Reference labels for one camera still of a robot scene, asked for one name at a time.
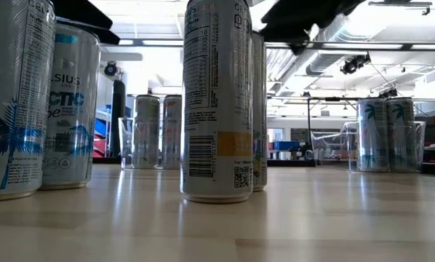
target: ceiling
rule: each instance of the ceiling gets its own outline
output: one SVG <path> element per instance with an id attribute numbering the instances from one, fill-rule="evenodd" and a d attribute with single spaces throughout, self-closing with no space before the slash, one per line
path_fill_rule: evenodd
<path id="1" fill-rule="evenodd" d="M 183 38 L 184 12 L 188 0 L 91 0 L 91 2 L 113 20 L 112 31 L 122 39 L 181 41 Z M 260 18 L 275 2 L 276 0 L 254 0 L 250 3 L 256 29 L 264 26 L 260 23 Z M 343 18 L 339 28 L 349 30 L 351 35 L 367 35 L 367 41 L 435 42 L 435 0 L 431 1 L 431 12 L 428 15 L 422 15 L 426 10 L 425 7 L 373 7 L 368 2 L 363 3 L 350 16 Z M 114 57 L 133 57 L 141 54 L 133 59 L 138 64 L 132 67 L 132 64 L 128 63 L 125 70 L 129 70 L 130 67 L 139 74 L 147 74 L 148 86 L 154 92 L 180 93 L 183 56 L 181 47 L 103 47 L 103 53 Z M 393 86 L 403 95 L 414 95 L 416 83 L 425 78 L 426 74 L 435 73 L 435 52 L 373 51 L 370 52 L 372 60 L 370 65 L 366 65 L 354 74 L 344 75 L 340 72 L 340 67 L 343 66 L 345 59 L 352 57 L 346 52 L 326 67 L 321 74 L 313 77 L 306 76 L 305 68 L 294 71 L 298 58 L 288 49 L 268 49 L 269 93 L 300 96 L 303 92 L 309 91 L 311 96 L 363 97 L 377 95 Z M 429 96 L 435 96 L 435 92 L 429 92 Z M 284 114 L 284 110 L 294 111 L 296 105 L 286 104 L 286 102 L 272 101 L 269 103 L 270 112 Z M 339 114 L 346 114 L 347 110 L 343 108 L 342 105 Z"/>

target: white can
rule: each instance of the white can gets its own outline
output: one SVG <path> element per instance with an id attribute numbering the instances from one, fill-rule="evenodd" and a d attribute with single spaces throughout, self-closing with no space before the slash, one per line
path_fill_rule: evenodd
<path id="1" fill-rule="evenodd" d="M 197 202 L 253 192 L 252 24 L 244 0 L 192 0 L 185 15 L 181 191 Z"/>
<path id="2" fill-rule="evenodd" d="M 91 179 L 99 66 L 98 38 L 58 23 L 43 190 L 80 188 Z"/>
<path id="3" fill-rule="evenodd" d="M 54 37 L 50 1 L 0 0 L 0 200 L 41 186 Z"/>
<path id="4" fill-rule="evenodd" d="M 264 38 L 253 31 L 253 191 L 262 191 L 268 184 L 268 150 L 266 126 L 266 45 Z"/>
<path id="5" fill-rule="evenodd" d="M 132 135 L 132 167 L 152 169 L 159 156 L 159 98 L 138 95 L 135 99 Z"/>
<path id="6" fill-rule="evenodd" d="M 182 96 L 168 95 L 164 99 L 162 120 L 162 167 L 180 169 L 180 131 Z"/>

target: can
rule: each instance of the can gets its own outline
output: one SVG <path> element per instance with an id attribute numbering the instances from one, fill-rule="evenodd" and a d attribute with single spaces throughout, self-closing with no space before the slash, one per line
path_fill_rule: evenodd
<path id="1" fill-rule="evenodd" d="M 386 102 L 382 98 L 358 100 L 356 117 L 359 122 L 358 170 L 389 171 Z"/>
<path id="2" fill-rule="evenodd" d="M 249 7 L 192 0 L 185 14 L 181 191 L 229 203 L 253 192 Z"/>
<path id="3" fill-rule="evenodd" d="M 100 41 L 56 25 L 41 190 L 81 188 L 92 177 Z"/>
<path id="4" fill-rule="evenodd" d="M 132 167 L 152 169 L 159 158 L 159 98 L 138 95 L 135 98 Z"/>
<path id="5" fill-rule="evenodd" d="M 415 172 L 418 159 L 412 98 L 388 99 L 386 106 L 391 171 Z"/>
<path id="6" fill-rule="evenodd" d="M 41 186 L 54 37 L 52 2 L 0 0 L 0 200 Z"/>
<path id="7" fill-rule="evenodd" d="M 180 131 L 182 96 L 168 95 L 164 99 L 162 120 L 162 167 L 180 169 Z"/>
<path id="8" fill-rule="evenodd" d="M 268 184 L 268 151 L 266 126 L 266 46 L 256 31 L 252 37 L 253 86 L 253 191 Z"/>

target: light wood surface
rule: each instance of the light wood surface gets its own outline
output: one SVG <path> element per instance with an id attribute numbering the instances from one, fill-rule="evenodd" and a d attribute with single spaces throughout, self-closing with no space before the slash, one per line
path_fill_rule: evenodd
<path id="1" fill-rule="evenodd" d="M 87 188 L 0 202 L 0 262 L 435 261 L 435 177 L 270 168 L 233 205 L 179 182 L 95 165 Z"/>

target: energy drink can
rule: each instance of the energy drink can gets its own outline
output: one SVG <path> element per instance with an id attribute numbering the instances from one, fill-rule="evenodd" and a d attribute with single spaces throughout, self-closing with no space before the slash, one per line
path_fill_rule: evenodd
<path id="1" fill-rule="evenodd" d="M 47 0 L 0 0 L 0 200 L 41 186 L 55 12 Z"/>
<path id="2" fill-rule="evenodd" d="M 266 156 L 266 46 L 264 38 L 253 31 L 252 37 L 253 80 L 253 191 L 262 191 L 268 183 Z"/>
<path id="3" fill-rule="evenodd" d="M 56 26 L 42 190 L 80 188 L 92 177 L 100 41 Z"/>
<path id="4" fill-rule="evenodd" d="M 152 95 L 135 98 L 132 133 L 132 167 L 155 168 L 159 156 L 159 98 Z"/>
<path id="5" fill-rule="evenodd" d="M 358 170 L 389 171 L 386 102 L 382 98 L 358 100 L 356 117 L 359 122 Z"/>
<path id="6" fill-rule="evenodd" d="M 415 172 L 418 159 L 412 98 L 388 99 L 386 105 L 391 171 Z"/>
<path id="7" fill-rule="evenodd" d="M 245 0 L 191 0 L 185 14 L 181 191 L 229 203 L 253 192 L 252 22 Z"/>
<path id="8" fill-rule="evenodd" d="M 164 99 L 162 122 L 162 167 L 180 169 L 180 131 L 182 96 L 168 95 Z"/>

